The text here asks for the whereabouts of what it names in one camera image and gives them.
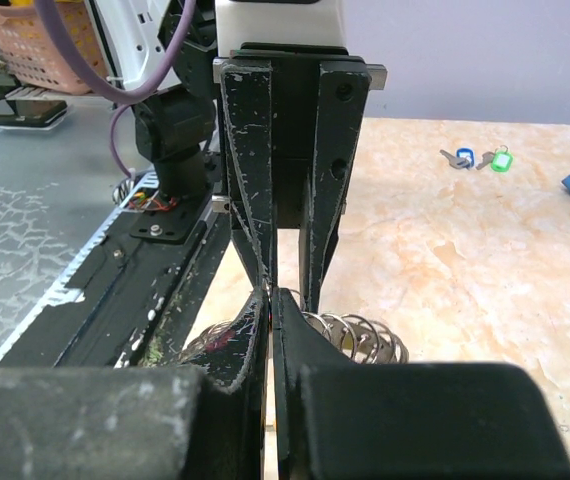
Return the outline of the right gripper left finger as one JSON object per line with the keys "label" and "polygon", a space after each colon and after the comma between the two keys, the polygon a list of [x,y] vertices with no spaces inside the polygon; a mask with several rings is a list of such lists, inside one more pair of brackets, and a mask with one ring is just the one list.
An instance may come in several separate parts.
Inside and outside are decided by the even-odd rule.
{"label": "right gripper left finger", "polygon": [[0,368],[0,479],[259,479],[267,296],[184,363]]}

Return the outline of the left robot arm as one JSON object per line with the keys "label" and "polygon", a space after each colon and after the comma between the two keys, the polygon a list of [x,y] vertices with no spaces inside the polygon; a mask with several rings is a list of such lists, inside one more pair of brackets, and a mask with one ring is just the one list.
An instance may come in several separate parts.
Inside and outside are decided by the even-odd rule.
{"label": "left robot arm", "polygon": [[133,112],[167,196],[207,191],[203,143],[219,138],[218,204],[250,279],[278,286],[277,234],[295,230],[301,302],[316,311],[385,68],[349,52],[337,1],[171,1],[158,37],[177,85],[98,90]]}

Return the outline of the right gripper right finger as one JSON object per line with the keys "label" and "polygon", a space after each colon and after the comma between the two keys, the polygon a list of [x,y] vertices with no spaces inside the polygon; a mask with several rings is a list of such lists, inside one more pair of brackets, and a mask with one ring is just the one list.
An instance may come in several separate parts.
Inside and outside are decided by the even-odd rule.
{"label": "right gripper right finger", "polygon": [[272,300],[283,479],[570,479],[529,374],[507,363],[358,364]]}

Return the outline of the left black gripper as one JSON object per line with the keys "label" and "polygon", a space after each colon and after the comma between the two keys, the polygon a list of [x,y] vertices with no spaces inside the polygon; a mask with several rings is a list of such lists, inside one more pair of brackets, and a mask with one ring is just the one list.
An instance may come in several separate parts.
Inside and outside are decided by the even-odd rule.
{"label": "left black gripper", "polygon": [[370,92],[387,68],[342,48],[247,44],[216,60],[230,210],[249,231],[256,279],[277,278],[276,229],[301,229],[299,286],[319,309]]}

